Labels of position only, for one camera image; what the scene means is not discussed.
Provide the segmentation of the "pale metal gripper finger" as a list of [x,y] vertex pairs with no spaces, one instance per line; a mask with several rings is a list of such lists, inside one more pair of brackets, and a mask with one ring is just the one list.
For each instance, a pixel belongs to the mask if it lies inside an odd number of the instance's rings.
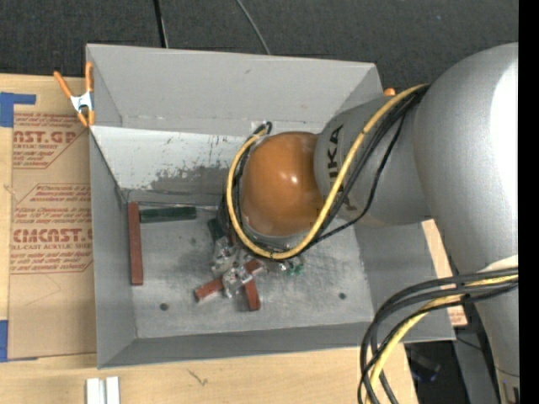
[[216,244],[213,256],[210,261],[212,273],[222,273],[228,270],[236,258],[237,248],[235,246],[222,246]]
[[231,267],[221,277],[224,295],[232,298],[252,279],[253,275],[244,266]]

